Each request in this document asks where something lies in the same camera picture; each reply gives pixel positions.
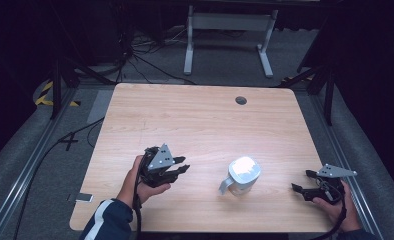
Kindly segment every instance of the sleeve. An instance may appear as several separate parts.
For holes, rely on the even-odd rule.
[[[377,240],[377,238],[363,229],[339,233],[337,240]]]
[[[132,209],[124,202],[110,199],[101,202],[88,221],[80,240],[129,239]]]

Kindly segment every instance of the table top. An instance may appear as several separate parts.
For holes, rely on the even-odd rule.
[[[237,104],[238,96],[247,103]],[[101,201],[116,197],[136,155],[163,143],[191,167],[171,189],[143,205],[143,231],[325,232],[332,227],[321,210],[291,189],[291,183],[317,187],[305,170],[322,167],[291,90],[118,84],[80,191],[94,200],[76,203],[71,228],[82,230]],[[241,156],[259,163],[260,177],[245,195],[220,195],[229,163]]]

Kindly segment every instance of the metal bar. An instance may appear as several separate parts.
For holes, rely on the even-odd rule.
[[[73,100],[74,95],[75,89],[69,88],[65,91],[65,96],[62,101],[62,108],[59,114],[57,114],[54,120],[50,120],[45,127],[37,146],[29,157],[29,160],[25,164],[19,177],[14,182],[12,189],[6,197],[6,200],[2,204],[0,208],[0,235],[13,215],[13,212],[15,211],[20,200],[22,199],[28,185],[32,184],[32,173],[38,166],[43,154],[45,153],[46,147],[48,146],[48,142],[57,127],[57,124],[61,120],[63,113],[69,106],[69,103]]]
[[[62,107],[62,79],[60,76],[60,62],[57,59],[53,67],[53,113],[51,119],[54,119]]]
[[[193,28],[263,32],[270,20],[269,15],[194,13]]]
[[[331,108],[332,108],[332,98],[334,94],[334,73],[332,70],[328,73],[327,86],[325,90],[325,100],[324,100],[324,116],[329,126],[332,126],[331,122]]]
[[[260,49],[261,52],[266,52],[266,49],[268,49],[268,43],[269,40],[271,40],[272,32],[274,31],[275,27],[275,22],[278,16],[278,10],[273,10],[270,19],[268,20],[268,23],[265,27],[265,41],[263,42],[263,45]]]
[[[95,78],[96,80],[100,81],[103,84],[106,85],[116,85],[116,82],[112,82],[110,81],[110,79],[107,79],[104,76],[101,76],[100,74],[98,74],[97,72],[95,72],[94,70],[92,70],[91,68],[87,67],[87,66],[83,66],[82,64],[76,62],[75,60],[65,57],[62,61],[66,61],[67,64],[71,65],[72,71],[73,71],[73,67],[78,68],[79,70],[81,70],[82,72],[84,72],[85,74],[87,74],[90,77]]]
[[[300,73],[299,75],[293,77],[290,81],[288,81],[288,82],[281,82],[279,85],[272,86],[270,88],[289,88],[289,87],[293,86],[294,84],[300,82],[301,80],[304,80],[304,79],[312,76],[313,74],[317,74],[318,71],[321,70],[321,69],[322,69],[322,66],[310,68],[310,69]]]
[[[309,95],[318,95],[327,82],[331,71],[332,70],[329,66],[322,66],[322,68],[316,72],[312,81],[310,81],[309,85],[307,86],[307,93],[309,93]]]
[[[338,167],[345,168],[345,169],[351,169],[349,162],[347,161],[346,155],[344,154],[343,149],[340,146],[340,143],[338,142],[338,139],[335,135],[334,129],[330,126],[325,121],[324,115],[323,115],[323,106],[319,98],[317,98],[314,95],[310,95],[310,100],[315,107],[315,112],[320,121],[322,122],[322,127],[325,131],[325,133],[328,136],[328,139],[330,140],[334,153],[338,159],[337,164],[339,165]],[[352,195],[353,195],[353,200],[356,205],[356,209],[359,213],[360,220],[362,222],[363,228],[374,234],[378,239],[384,239],[381,231],[378,227],[378,224],[376,223],[371,209],[368,206],[368,203],[366,202],[365,196],[362,192],[362,189],[360,188],[359,184],[356,181],[356,178],[354,177],[347,177],[346,178],[347,183],[349,183],[350,188],[352,189]]]
[[[193,43],[193,14],[194,14],[194,7],[188,7],[188,28],[187,28],[187,51],[185,53],[185,63],[184,63],[184,74],[191,75],[191,70],[193,67],[193,53],[194,53],[194,43]]]

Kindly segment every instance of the human hand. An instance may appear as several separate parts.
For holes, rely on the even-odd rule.
[[[347,213],[346,213],[346,218],[341,223],[339,231],[349,232],[349,231],[361,229],[361,226],[358,221],[356,207],[352,200],[352,193],[350,191],[350,187],[344,181],[341,181],[341,183],[344,186],[344,192],[345,192],[344,201],[346,202]],[[341,213],[341,207],[342,207],[341,201],[335,205],[331,205],[325,200],[316,197],[313,199],[313,202],[328,214],[328,217],[330,218],[333,224],[337,223]]]
[[[143,159],[143,156],[137,156],[134,161],[134,165],[132,166],[131,170],[128,171],[126,174],[125,180],[123,181],[122,188],[116,197],[116,199],[124,202],[129,207],[133,207],[132,203],[134,200],[134,187],[135,187],[135,180],[138,174],[138,169],[140,163]],[[151,196],[161,194],[164,191],[170,188],[170,184],[163,184],[156,188],[152,188],[147,186],[144,183],[140,183],[137,187],[137,194],[140,197],[141,204],[147,201]]]

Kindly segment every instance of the black cable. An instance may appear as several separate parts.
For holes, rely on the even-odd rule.
[[[90,134],[91,134],[92,130],[94,130],[94,128],[97,127],[97,126],[99,125],[99,123],[101,123],[101,122],[103,121],[102,119],[100,119],[100,120],[101,120],[100,122],[96,123],[96,124],[88,131],[87,141],[88,141],[88,144],[89,144],[92,148],[94,148],[95,146],[92,145],[91,142],[90,142]]]
[[[116,77],[116,83],[119,83],[119,77],[120,77],[120,82],[123,82],[123,80],[122,80],[122,67],[119,68],[118,75]]]
[[[135,38],[139,37],[140,38],[140,42],[136,42],[136,43],[132,44],[133,52],[136,53],[136,54],[144,55],[144,54],[148,54],[148,53],[155,53],[155,52],[159,51],[162,48],[175,45],[178,42],[181,42],[181,40],[175,40],[175,39],[176,38],[181,38],[181,36],[184,33],[186,33],[185,30],[186,29],[181,30],[179,33],[175,34],[173,37],[165,36],[164,40],[163,40],[163,44],[161,44],[161,45],[157,45],[157,43],[155,41],[152,41],[151,38],[146,38],[145,40],[143,40],[142,37],[144,35],[135,36],[134,40],[135,40]],[[148,45],[149,46],[147,50],[139,50],[139,49],[137,49],[137,47],[141,47],[141,46],[144,46],[144,45]]]
[[[120,82],[121,83],[123,82],[123,73],[122,73],[122,71],[120,71]]]
[[[132,39],[131,45],[132,47],[141,47],[145,45],[152,44],[154,41],[151,38],[144,38],[144,34],[140,35],[134,35],[134,38]]]
[[[136,57],[136,58],[142,60],[143,62],[147,63],[148,65],[154,67],[155,69],[161,71],[162,73],[168,75],[168,76],[171,77],[171,78],[183,80],[184,82],[188,82],[188,83],[190,83],[191,85],[197,85],[195,82],[193,82],[193,81],[191,81],[191,80],[188,80],[188,79],[185,79],[185,78],[181,78],[181,77],[176,77],[176,76],[174,76],[174,75],[172,75],[172,74],[170,74],[170,73],[167,73],[166,71],[160,69],[159,67],[157,67],[157,66],[155,66],[154,64],[152,64],[152,63],[146,61],[145,59],[143,59],[143,58],[137,56],[136,54],[134,54],[134,57]]]
[[[111,81],[110,79],[107,79],[106,77],[101,76],[100,74],[98,74],[97,72],[95,72],[94,70],[92,70],[91,68],[85,67],[79,63],[77,63],[75,60],[68,58],[68,57],[64,57],[64,60],[66,60],[69,64],[71,64],[72,66],[78,68],[79,70],[81,70],[82,72],[86,73],[87,75],[95,78],[96,80],[100,81],[103,84],[106,85],[116,85],[117,83]]]
[[[179,33],[172,33],[171,36],[168,36],[168,32],[166,32],[165,41],[173,41],[175,38],[181,39],[183,35],[187,33],[187,27],[184,26]]]
[[[22,208],[21,208],[21,210],[20,210],[20,215],[19,215],[19,218],[18,218],[18,220],[17,220],[16,229],[15,229],[15,232],[14,232],[13,239],[15,239],[15,240],[17,239],[17,235],[18,235],[19,229],[20,229],[20,224],[21,224],[22,218],[23,218],[23,213],[25,212],[26,203],[27,203],[27,201],[28,201],[29,192],[31,191],[32,183],[33,183],[33,181],[34,181],[34,179],[35,179],[35,176],[37,175],[38,169],[41,167],[41,164],[42,164],[44,158],[48,155],[48,153],[50,153],[50,151],[51,151],[55,146],[57,146],[57,144],[61,143],[61,142],[62,142],[63,140],[65,140],[66,138],[68,138],[68,137],[70,137],[71,135],[76,134],[76,133],[78,133],[78,132],[80,132],[80,131],[82,131],[82,130],[84,130],[84,129],[86,129],[86,128],[89,128],[90,126],[93,126],[93,125],[95,125],[95,124],[98,124],[98,123],[100,123],[100,122],[103,121],[103,120],[104,120],[104,117],[103,117],[103,118],[100,118],[99,120],[97,120],[97,121],[95,121],[95,122],[93,122],[93,123],[91,123],[91,124],[89,124],[89,125],[87,125],[87,126],[85,126],[85,127],[80,128],[80,129],[78,129],[78,130],[76,130],[76,131],[74,131],[74,132],[70,132],[70,133],[66,134],[66,135],[63,136],[62,138],[58,139],[57,142],[55,142],[55,143],[44,153],[44,155],[43,155],[43,156],[41,157],[41,159],[39,160],[37,166],[35,167],[35,169],[34,169],[34,171],[33,171],[33,173],[32,173],[31,180],[29,181],[28,186],[26,187],[26,191],[25,191],[25,196],[24,196]]]
[[[96,72],[96,73],[98,73],[98,74],[100,74],[101,76],[107,76],[107,75],[110,75],[110,74],[112,74],[112,73],[115,73],[116,71],[118,71],[119,69],[121,69],[122,68],[122,63],[116,63],[116,66],[114,66],[113,68],[111,68],[111,69],[107,69],[107,70],[103,70],[103,71],[101,71],[101,72]],[[89,76],[88,74],[86,74],[86,73],[76,73],[79,77],[81,77],[81,78],[90,78],[91,76]]]
[[[151,82],[150,80],[148,80],[142,72],[138,71],[138,68],[137,68],[131,61],[129,61],[129,59],[128,59],[128,62],[135,68],[135,71],[137,71],[137,73],[139,73],[139,74],[141,74],[141,76],[143,76],[143,78],[144,78],[148,83],[154,84],[153,82]]]
[[[133,199],[133,203],[132,206],[135,210],[135,214],[137,215],[137,233],[136,233],[136,240],[139,239],[140,234],[141,234],[141,222],[142,222],[142,217],[141,217],[141,200],[140,200],[140,196],[138,196],[138,185],[140,184],[140,172],[141,169],[144,166],[144,163],[146,162],[145,158],[147,158],[147,151],[143,156],[143,159],[141,159],[140,165],[138,166],[138,171],[137,171],[137,176],[135,177],[135,185],[134,185],[134,199]]]

